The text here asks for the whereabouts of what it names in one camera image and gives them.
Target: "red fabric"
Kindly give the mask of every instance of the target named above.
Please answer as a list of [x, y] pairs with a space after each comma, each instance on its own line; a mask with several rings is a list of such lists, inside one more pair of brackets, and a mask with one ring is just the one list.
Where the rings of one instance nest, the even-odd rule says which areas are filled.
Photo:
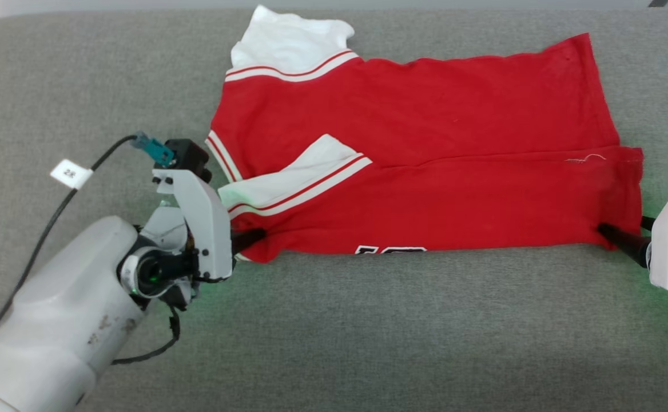
[[274, 216], [237, 229], [281, 250], [355, 253], [595, 243], [601, 222], [638, 232], [642, 151], [619, 146], [588, 34], [538, 54], [350, 60], [292, 83], [229, 81], [212, 128], [243, 178], [289, 165], [329, 133], [373, 164]]

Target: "cable label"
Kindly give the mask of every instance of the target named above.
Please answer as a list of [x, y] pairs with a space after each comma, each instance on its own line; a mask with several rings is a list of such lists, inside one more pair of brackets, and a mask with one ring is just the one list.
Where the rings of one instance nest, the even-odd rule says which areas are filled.
[[93, 175], [93, 171], [64, 159], [59, 162], [49, 175], [70, 188], [80, 190], [90, 176]]

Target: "white background wall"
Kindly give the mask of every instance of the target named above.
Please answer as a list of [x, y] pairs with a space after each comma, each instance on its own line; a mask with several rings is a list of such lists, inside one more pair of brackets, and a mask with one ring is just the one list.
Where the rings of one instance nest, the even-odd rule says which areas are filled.
[[127, 10], [168, 8], [254, 7], [271, 8], [554, 8], [637, 9], [650, 0], [0, 0], [0, 17], [68, 10]]

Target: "gray table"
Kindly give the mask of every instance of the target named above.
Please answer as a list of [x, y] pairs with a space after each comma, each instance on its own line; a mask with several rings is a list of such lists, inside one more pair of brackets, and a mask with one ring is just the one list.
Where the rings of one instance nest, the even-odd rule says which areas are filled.
[[[201, 143], [250, 13], [0, 21], [0, 306], [67, 191], [49, 170], [63, 157], [89, 165], [138, 129]], [[399, 62], [532, 52], [590, 31], [622, 139], [645, 149], [646, 212], [668, 199], [668, 10], [305, 15], [349, 21], [356, 52]], [[158, 204], [150, 166], [120, 149], [41, 261], [102, 216], [145, 221]], [[166, 342], [166, 317], [157, 307], [122, 355]], [[668, 292], [590, 245], [288, 253], [205, 287], [176, 346], [113, 367], [79, 409], [668, 410]]]

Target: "printed number on shirt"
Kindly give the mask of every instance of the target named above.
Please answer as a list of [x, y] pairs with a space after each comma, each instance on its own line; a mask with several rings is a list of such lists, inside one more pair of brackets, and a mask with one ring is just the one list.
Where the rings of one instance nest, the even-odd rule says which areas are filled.
[[[371, 255], [372, 253], [377, 253], [379, 250], [379, 246], [367, 246], [367, 245], [360, 245], [357, 246], [357, 251], [355, 251], [355, 255]], [[405, 252], [410, 252], [410, 251], [426, 251], [426, 248], [423, 247], [403, 247], [403, 246], [388, 246], [386, 248], [383, 248], [383, 250], [380, 253], [405, 253]]]

